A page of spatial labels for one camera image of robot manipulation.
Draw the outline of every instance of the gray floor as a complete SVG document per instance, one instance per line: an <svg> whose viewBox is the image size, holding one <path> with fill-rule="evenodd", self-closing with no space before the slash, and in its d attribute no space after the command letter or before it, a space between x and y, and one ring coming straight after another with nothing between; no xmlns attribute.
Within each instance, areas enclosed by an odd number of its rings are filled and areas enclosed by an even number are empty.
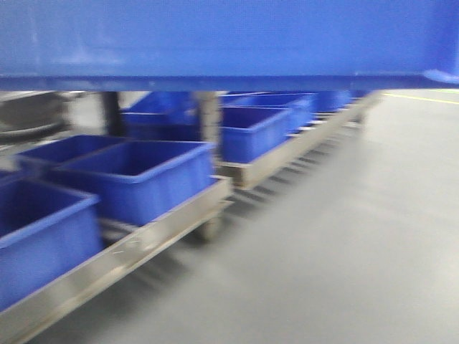
<svg viewBox="0 0 459 344"><path fill-rule="evenodd" d="M386 97L32 343L457 343L458 132L459 104Z"/></svg>

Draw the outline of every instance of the metal post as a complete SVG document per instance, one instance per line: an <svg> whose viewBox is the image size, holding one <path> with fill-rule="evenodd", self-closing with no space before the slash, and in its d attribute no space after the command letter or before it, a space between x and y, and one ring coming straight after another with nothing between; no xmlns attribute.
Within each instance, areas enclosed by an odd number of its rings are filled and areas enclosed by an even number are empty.
<svg viewBox="0 0 459 344"><path fill-rule="evenodd" d="M105 127L107 134L113 136L125 135L123 116L120 112L117 92L100 93L105 118Z"/></svg>
<svg viewBox="0 0 459 344"><path fill-rule="evenodd" d="M201 140L215 143L214 162L218 163L221 161L218 147L220 144L220 122L222 121L218 93L195 92L194 96L199 102Z"/></svg>
<svg viewBox="0 0 459 344"><path fill-rule="evenodd" d="M194 97L199 103L199 125L201 140L215 143L213 154L214 166L221 161L219 145L221 143L220 122L222 114L219 109L217 92L195 92ZM212 240L219 231L221 224L220 214L199 226L194 233L201 239Z"/></svg>

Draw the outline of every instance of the blue container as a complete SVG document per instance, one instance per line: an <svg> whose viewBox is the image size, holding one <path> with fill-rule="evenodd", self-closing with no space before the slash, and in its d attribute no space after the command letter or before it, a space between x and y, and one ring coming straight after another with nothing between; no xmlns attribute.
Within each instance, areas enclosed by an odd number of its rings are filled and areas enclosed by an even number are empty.
<svg viewBox="0 0 459 344"><path fill-rule="evenodd" d="M22 176L20 171L5 171L0 170L0 184L5 184Z"/></svg>
<svg viewBox="0 0 459 344"><path fill-rule="evenodd" d="M316 93L316 109L318 113L332 113L344 108L352 101L352 92L346 91L292 91L292 92L272 92L276 95L303 93Z"/></svg>
<svg viewBox="0 0 459 344"><path fill-rule="evenodd" d="M0 311L102 249L97 201L46 183L0 185Z"/></svg>
<svg viewBox="0 0 459 344"><path fill-rule="evenodd" d="M288 112L262 107L222 108L224 161L249 163L285 141Z"/></svg>
<svg viewBox="0 0 459 344"><path fill-rule="evenodd" d="M76 135L25 150L16 154L14 158L26 173L41 176L62 163L124 141L125 138L110 136Z"/></svg>
<svg viewBox="0 0 459 344"><path fill-rule="evenodd" d="M129 115L150 116L150 124L197 125L197 102L190 92L150 92L138 102L122 110L129 122Z"/></svg>
<svg viewBox="0 0 459 344"><path fill-rule="evenodd" d="M0 13L4 90L459 82L458 0L3 0Z"/></svg>
<svg viewBox="0 0 459 344"><path fill-rule="evenodd" d="M167 124L163 115L125 113L126 134L137 140L199 141L198 125Z"/></svg>
<svg viewBox="0 0 459 344"><path fill-rule="evenodd" d="M211 184L211 149L211 143L135 141L68 163L51 177L99 195L99 215L142 226Z"/></svg>
<svg viewBox="0 0 459 344"><path fill-rule="evenodd" d="M368 95L369 93L371 93L371 91L369 90L355 90L355 91L352 91L352 97L362 98Z"/></svg>
<svg viewBox="0 0 459 344"><path fill-rule="evenodd" d="M224 95L219 96L220 103L222 105L228 105L231 102L234 102L237 99L247 97L248 95L262 95L264 92L243 92L243 91L234 91L228 92Z"/></svg>
<svg viewBox="0 0 459 344"><path fill-rule="evenodd" d="M299 127L316 119L316 93L258 94L248 97L235 97L237 98L234 101L228 103L229 106L288 109L288 130L290 133L298 132Z"/></svg>

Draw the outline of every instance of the metal rail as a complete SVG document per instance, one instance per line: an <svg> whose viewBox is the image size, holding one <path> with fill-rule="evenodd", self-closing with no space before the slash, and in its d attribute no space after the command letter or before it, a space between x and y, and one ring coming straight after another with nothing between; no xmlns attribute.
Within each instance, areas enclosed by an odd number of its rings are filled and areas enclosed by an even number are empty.
<svg viewBox="0 0 459 344"><path fill-rule="evenodd" d="M345 123L350 120L361 121L363 112L375 105L378 99L379 92L373 92L366 97L357 99L337 113L322 114L323 120L316 121L314 126L301 128L299 134L292 135L285 143L251 163L221 162L219 174L231 177L237 188L243 190L254 188L289 161L314 149Z"/></svg>
<svg viewBox="0 0 459 344"><path fill-rule="evenodd" d="M228 178L215 183L0 313L0 343L25 343L113 285L231 202Z"/></svg>

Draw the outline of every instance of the cart wheel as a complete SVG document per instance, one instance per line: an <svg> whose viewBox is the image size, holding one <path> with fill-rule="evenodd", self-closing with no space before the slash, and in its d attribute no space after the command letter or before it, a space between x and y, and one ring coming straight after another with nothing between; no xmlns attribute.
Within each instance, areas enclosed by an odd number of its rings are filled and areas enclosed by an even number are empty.
<svg viewBox="0 0 459 344"><path fill-rule="evenodd" d="M216 237L220 224L222 223L222 219L220 215L210 219L207 222L204 222L201 226L196 228L194 233L201 239L206 242L213 240Z"/></svg>

